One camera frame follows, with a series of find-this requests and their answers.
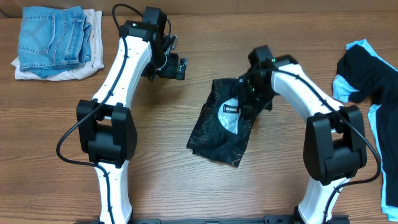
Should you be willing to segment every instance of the white cloth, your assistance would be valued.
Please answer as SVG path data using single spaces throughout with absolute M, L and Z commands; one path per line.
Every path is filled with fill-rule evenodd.
M 63 81 L 71 79 L 83 79 L 94 74 L 98 69 L 104 67 L 103 63 L 103 46 L 101 35 L 102 11 L 94 11 L 94 9 L 84 9 L 83 13 L 86 16 L 86 21 L 91 24 L 91 32 L 89 36 L 91 48 L 91 60 L 76 69 L 52 75 L 47 78 L 40 78 L 32 72 L 21 72 L 19 70 L 20 61 L 16 58 L 11 62 L 15 66 L 15 79 L 17 80 L 49 80 L 49 81 Z

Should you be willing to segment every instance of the black garment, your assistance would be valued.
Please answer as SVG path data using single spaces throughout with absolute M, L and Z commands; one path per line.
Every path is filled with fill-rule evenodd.
M 359 90 L 350 94 L 350 101 L 360 103 L 370 96 L 381 105 L 376 125 L 386 173 L 386 204 L 398 207 L 398 72 L 355 45 L 338 62 L 337 74 Z
M 234 88 L 238 79 L 223 78 L 213 80 L 211 93 L 207 102 L 203 105 L 198 121 L 188 140 L 187 147 L 194 154 L 201 155 L 214 161 L 226 162 L 238 167 L 242 156 L 248 146 L 251 128 L 258 113 L 266 103 L 259 106 L 255 113 L 245 113 L 238 107 L 223 107 L 225 113 L 239 113 L 238 133 L 228 131 L 220 123 L 218 112 L 224 102 L 235 98 Z
M 398 103 L 382 104 L 376 111 L 376 125 L 386 173 L 386 205 L 398 207 Z
M 360 103 L 368 96 L 377 105 L 398 102 L 398 73 L 362 46 L 347 50 L 337 63 L 337 74 L 359 90 L 350 94 L 352 102 Z

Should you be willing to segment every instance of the black mount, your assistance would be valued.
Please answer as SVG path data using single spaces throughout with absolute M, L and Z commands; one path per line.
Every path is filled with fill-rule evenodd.
M 131 224 L 305 224 L 297 207 L 293 215 L 266 215 L 264 218 L 221 218 L 211 220 L 166 220 L 156 218 L 133 220 Z M 326 224 L 350 224 L 347 215 L 332 217 Z
M 156 75 L 161 78 L 185 79 L 187 59 L 178 54 L 170 53 L 177 44 L 177 36 L 165 35 L 164 30 L 167 16 L 158 8 L 146 7 L 142 21 L 126 21 L 120 26 L 120 36 L 140 37 L 143 41 L 150 42 L 152 58 L 141 76 L 153 80 Z
M 341 107 L 339 113 L 365 136 L 362 113 L 356 105 Z M 343 137 L 333 141 L 332 129 Z M 354 177 L 367 159 L 364 141 L 333 113 L 318 113 L 307 119 L 303 158 L 310 176 L 323 185 Z
M 98 105 L 96 101 L 80 100 L 77 120 L 80 121 Z M 111 117 L 112 126 L 98 124 L 105 116 Z M 97 114 L 90 116 L 79 126 L 81 150 L 88 153 L 90 162 L 107 162 L 120 168 L 136 151 L 137 130 L 129 108 L 121 103 L 103 105 Z
M 243 113 L 258 114 L 262 109 L 272 110 L 272 99 L 276 95 L 271 87 L 272 70 L 290 63 L 298 63 L 292 56 L 274 58 L 267 45 L 257 47 L 248 56 L 250 68 L 240 77 L 237 93 Z

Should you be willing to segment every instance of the cable clip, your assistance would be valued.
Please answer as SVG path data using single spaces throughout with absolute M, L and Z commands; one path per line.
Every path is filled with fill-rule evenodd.
M 327 103 L 327 100 L 325 100 L 325 99 L 322 99 L 322 100 L 319 100 L 319 101 L 321 101 L 321 102 L 322 102 L 322 105 L 321 105 L 321 106 L 324 106 L 324 105 L 325 105 L 325 103 Z
M 113 96 L 113 92 L 111 92 L 111 90 L 108 91 L 108 94 L 110 94 L 111 96 Z
M 334 189 L 335 189 L 335 191 L 337 192 L 337 193 L 341 193 L 341 191 L 340 190 L 338 190 L 338 189 L 336 189 L 336 187 L 333 187 Z

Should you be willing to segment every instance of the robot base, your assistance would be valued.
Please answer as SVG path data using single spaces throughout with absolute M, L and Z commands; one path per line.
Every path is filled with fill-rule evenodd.
M 142 219 L 133 220 L 129 224 L 305 224 L 301 221 L 297 206 L 293 215 L 266 215 L 264 218 L 222 218 L 211 220 L 166 220 Z M 334 216 L 327 224 L 350 224 L 348 215 Z

